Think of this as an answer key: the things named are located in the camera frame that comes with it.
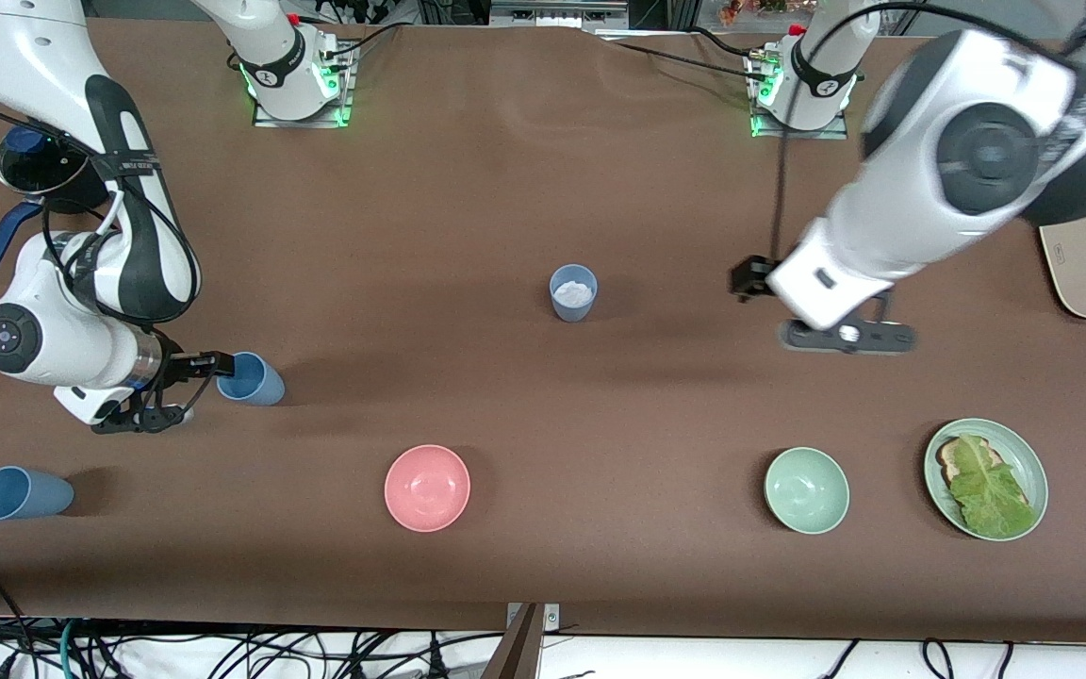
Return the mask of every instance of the bowl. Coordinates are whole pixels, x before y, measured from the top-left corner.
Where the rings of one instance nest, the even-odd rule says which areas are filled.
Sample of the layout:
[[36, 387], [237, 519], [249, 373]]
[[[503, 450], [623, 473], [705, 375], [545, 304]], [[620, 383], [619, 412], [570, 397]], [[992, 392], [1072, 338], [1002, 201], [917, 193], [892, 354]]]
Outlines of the bowl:
[[818, 536], [848, 512], [848, 480], [836, 461], [815, 448], [791, 448], [770, 463], [766, 503], [790, 529]]
[[467, 506], [471, 481], [467, 465], [443, 447], [415, 447], [401, 453], [383, 478], [383, 502], [397, 524], [434, 532], [455, 524]]
[[[1012, 477], [1016, 478], [1021, 490], [1025, 492], [1025, 498], [1030, 500], [1030, 507], [1033, 508], [1037, 518], [1033, 520], [1033, 525], [1030, 525], [1022, 532], [1018, 532], [1016, 536], [1007, 538], [980, 536], [978, 532], [968, 528], [967, 521], [962, 520], [961, 507], [954, 500], [954, 495], [949, 494], [949, 486], [945, 482], [944, 469], [940, 468], [940, 463], [936, 460], [936, 453], [950, 439], [957, 439], [963, 433], [973, 433], [987, 439], [992, 444], [992, 450], [999, 453], [1005, 463], [1012, 467]], [[992, 542], [1008, 542], [1028, 536], [1034, 528], [1038, 527], [1038, 524], [1041, 524], [1041, 517], [1047, 513], [1047, 500], [1050, 499], [1047, 470], [1041, 467], [1041, 461], [1038, 460], [1037, 453], [1033, 451], [1033, 448], [1030, 448], [1028, 443], [1025, 443], [1025, 439], [1021, 439], [1016, 431], [989, 419], [956, 419], [938, 429], [927, 442], [927, 450], [924, 451], [924, 482], [927, 486], [927, 494], [933, 499], [936, 508], [949, 520], [949, 524], [955, 525], [967, 536]]]

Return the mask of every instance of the cup with white powder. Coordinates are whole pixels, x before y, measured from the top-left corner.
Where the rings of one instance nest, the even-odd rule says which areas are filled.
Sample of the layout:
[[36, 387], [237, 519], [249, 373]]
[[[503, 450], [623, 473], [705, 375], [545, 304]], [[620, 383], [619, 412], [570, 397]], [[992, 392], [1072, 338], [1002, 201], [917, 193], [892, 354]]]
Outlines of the cup with white powder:
[[594, 309], [597, 297], [597, 278], [594, 272], [581, 265], [565, 265], [552, 274], [552, 305], [557, 317], [569, 323], [585, 318]]

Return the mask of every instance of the cup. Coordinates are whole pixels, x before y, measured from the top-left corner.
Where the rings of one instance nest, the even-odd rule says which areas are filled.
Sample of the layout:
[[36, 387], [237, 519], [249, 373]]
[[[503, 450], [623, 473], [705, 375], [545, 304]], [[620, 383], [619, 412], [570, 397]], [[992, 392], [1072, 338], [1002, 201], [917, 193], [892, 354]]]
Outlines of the cup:
[[22, 467], [0, 467], [0, 520], [36, 518], [64, 512], [74, 486], [64, 478]]
[[[573, 301], [566, 298], [565, 292], [568, 292], [568, 290], [566, 289], [566, 291], [560, 292], [561, 285], [568, 282], [576, 282], [590, 288], [590, 292], [592, 292], [590, 300], [585, 304], [570, 305]], [[555, 307], [555, 315], [564, 318], [566, 322], [577, 323], [585, 318], [585, 315], [590, 314], [590, 310], [594, 309], [594, 300], [597, 298], [597, 276], [594, 276], [594, 272], [581, 265], [565, 265], [555, 269], [555, 274], [552, 274], [552, 282], [548, 284], [548, 288], [552, 290], [552, 306]]]
[[283, 398], [283, 378], [258, 354], [238, 352], [232, 354], [232, 377], [217, 377], [216, 390], [230, 401], [273, 405]]

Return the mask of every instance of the plate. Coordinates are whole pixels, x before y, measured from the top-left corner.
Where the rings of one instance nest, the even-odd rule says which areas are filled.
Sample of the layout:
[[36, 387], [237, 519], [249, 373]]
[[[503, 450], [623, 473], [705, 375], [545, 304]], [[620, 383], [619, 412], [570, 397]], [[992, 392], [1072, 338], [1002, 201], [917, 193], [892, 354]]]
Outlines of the plate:
[[[974, 532], [967, 527], [967, 521], [962, 520], [961, 507], [954, 500], [954, 495], [949, 494], [949, 487], [945, 482], [945, 474], [940, 468], [939, 461], [936, 460], [936, 453], [950, 439], [957, 439], [963, 433], [973, 433], [987, 439], [992, 444], [992, 450], [999, 453], [1005, 463], [1012, 467], [1012, 477], [1016, 478], [1021, 490], [1025, 492], [1025, 498], [1030, 500], [1030, 507], [1037, 515], [1033, 525], [1024, 532], [1009, 538], [988, 538]], [[933, 499], [936, 508], [939, 508], [945, 518], [949, 519], [949, 524], [957, 526], [958, 530], [967, 536], [992, 542], [1008, 542], [1028, 536], [1034, 528], [1038, 527], [1038, 524], [1041, 524], [1041, 517], [1047, 513], [1047, 500], [1050, 499], [1047, 470], [1041, 467], [1041, 461], [1038, 460], [1037, 453], [1033, 451], [1033, 448], [1030, 448], [1025, 439], [1021, 439], [1016, 431], [989, 419], [956, 419], [938, 429], [938, 432], [933, 435], [932, 441], [927, 442], [927, 450], [924, 452], [924, 482], [927, 486], [927, 494]]]

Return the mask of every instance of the white powder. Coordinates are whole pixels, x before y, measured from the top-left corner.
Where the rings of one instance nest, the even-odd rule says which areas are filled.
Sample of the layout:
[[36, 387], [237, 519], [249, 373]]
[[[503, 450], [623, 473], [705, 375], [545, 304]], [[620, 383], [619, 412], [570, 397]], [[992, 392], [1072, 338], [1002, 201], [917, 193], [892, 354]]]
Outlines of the white powder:
[[581, 309], [581, 306], [589, 304], [592, 298], [594, 298], [594, 291], [584, 282], [576, 280], [569, 280], [555, 289], [555, 301], [568, 306], [569, 310]]

